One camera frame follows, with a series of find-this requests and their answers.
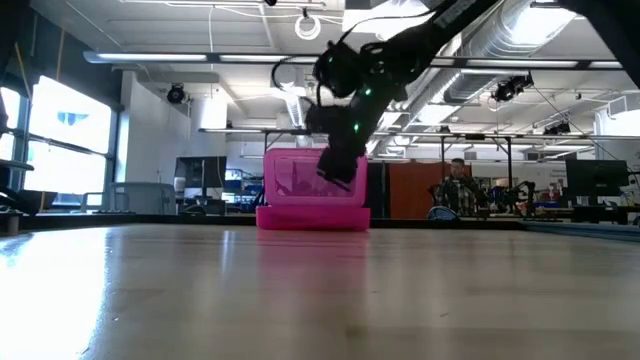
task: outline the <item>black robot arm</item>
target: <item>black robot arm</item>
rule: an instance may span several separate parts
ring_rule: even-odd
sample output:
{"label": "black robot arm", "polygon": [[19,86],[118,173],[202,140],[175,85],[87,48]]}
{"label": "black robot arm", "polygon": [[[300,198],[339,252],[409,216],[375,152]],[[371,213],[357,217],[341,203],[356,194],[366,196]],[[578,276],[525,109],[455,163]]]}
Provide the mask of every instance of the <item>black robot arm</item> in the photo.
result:
{"label": "black robot arm", "polygon": [[312,107],[307,126],[329,134],[329,146],[318,164],[328,181],[348,184],[356,159],[376,130],[387,105],[429,66],[438,51],[499,0],[444,0],[431,18],[386,42],[355,52],[346,43],[329,43],[314,75],[338,98],[354,94],[348,106]]}
{"label": "black robot arm", "polygon": [[[311,131],[329,134],[329,147],[318,164],[328,181],[349,183],[356,158],[376,130],[391,100],[428,67],[437,52],[455,35],[501,0],[443,0],[425,23],[409,28],[386,42],[366,44],[356,52],[341,38],[318,59],[314,75],[334,96],[354,94],[346,107],[312,107],[307,113]],[[616,58],[640,86],[640,37],[636,14],[640,0],[558,0],[558,4],[585,15]]]}

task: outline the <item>pink plastic bin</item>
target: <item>pink plastic bin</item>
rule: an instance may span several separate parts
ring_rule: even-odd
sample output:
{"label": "pink plastic bin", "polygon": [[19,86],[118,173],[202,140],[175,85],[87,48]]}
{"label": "pink plastic bin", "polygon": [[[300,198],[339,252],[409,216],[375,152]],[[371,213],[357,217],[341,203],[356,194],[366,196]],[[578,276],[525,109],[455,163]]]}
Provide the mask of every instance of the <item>pink plastic bin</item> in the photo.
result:
{"label": "pink plastic bin", "polygon": [[256,221],[263,230],[367,231],[371,210],[347,206],[261,206]]}
{"label": "pink plastic bin", "polygon": [[325,181],[317,174],[323,149],[272,149],[264,157],[265,195],[271,206],[362,207],[367,188],[367,159],[358,160],[351,191]]}

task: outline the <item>white wall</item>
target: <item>white wall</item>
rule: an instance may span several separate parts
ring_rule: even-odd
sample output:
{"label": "white wall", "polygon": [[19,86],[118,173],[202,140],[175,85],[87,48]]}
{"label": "white wall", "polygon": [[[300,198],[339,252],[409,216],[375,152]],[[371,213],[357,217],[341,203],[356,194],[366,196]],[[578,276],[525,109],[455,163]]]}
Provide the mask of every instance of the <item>white wall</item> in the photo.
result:
{"label": "white wall", "polygon": [[[640,110],[616,114],[610,118],[606,109],[602,109],[596,113],[595,123],[597,135],[640,136]],[[625,160],[633,171],[640,171],[640,140],[599,141],[599,144],[617,159]],[[597,150],[597,154],[598,159],[612,160],[601,149]]]}
{"label": "white wall", "polygon": [[224,156],[227,152],[226,134],[202,133],[200,119],[205,112],[205,100],[195,100],[191,105],[191,141],[188,147],[189,156]]}
{"label": "white wall", "polygon": [[116,179],[173,183],[176,157],[188,155],[191,119],[142,86],[132,72],[122,83]]}

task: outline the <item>table surface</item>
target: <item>table surface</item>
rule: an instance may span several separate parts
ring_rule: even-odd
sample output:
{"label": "table surface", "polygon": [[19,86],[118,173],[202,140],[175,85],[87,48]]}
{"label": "table surface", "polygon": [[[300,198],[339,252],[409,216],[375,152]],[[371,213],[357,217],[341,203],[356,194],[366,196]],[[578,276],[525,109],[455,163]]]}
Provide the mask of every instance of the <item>table surface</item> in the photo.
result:
{"label": "table surface", "polygon": [[0,359],[638,359],[640,247],[131,225],[0,240]]}

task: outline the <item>wall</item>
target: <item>wall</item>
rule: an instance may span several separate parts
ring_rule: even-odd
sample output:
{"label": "wall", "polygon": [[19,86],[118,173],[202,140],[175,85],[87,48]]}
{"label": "wall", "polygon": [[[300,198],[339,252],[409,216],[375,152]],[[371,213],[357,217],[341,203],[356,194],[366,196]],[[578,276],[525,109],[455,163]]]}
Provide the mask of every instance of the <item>wall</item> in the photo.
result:
{"label": "wall", "polygon": [[205,100],[195,100],[191,105],[191,141],[189,156],[224,156],[227,153],[226,134],[199,132]]}
{"label": "wall", "polygon": [[[611,118],[607,109],[602,109],[596,113],[595,123],[597,135],[640,136],[640,110],[616,114]],[[600,141],[599,144],[617,159],[625,160],[633,171],[640,171],[640,140]],[[597,158],[613,160],[601,149],[597,150]]]}
{"label": "wall", "polygon": [[176,157],[190,155],[191,119],[142,86],[132,72],[125,72],[122,87],[116,179],[172,184]]}
{"label": "wall", "polygon": [[[18,45],[30,86],[37,83],[41,75],[56,80],[62,30],[33,9],[29,9],[25,20]],[[87,50],[91,48],[72,35],[65,34],[58,81],[114,109],[120,109],[122,72],[113,70],[111,65],[89,64],[83,55]],[[5,85],[26,97],[15,51],[12,52],[7,71],[7,77],[3,79]]]}

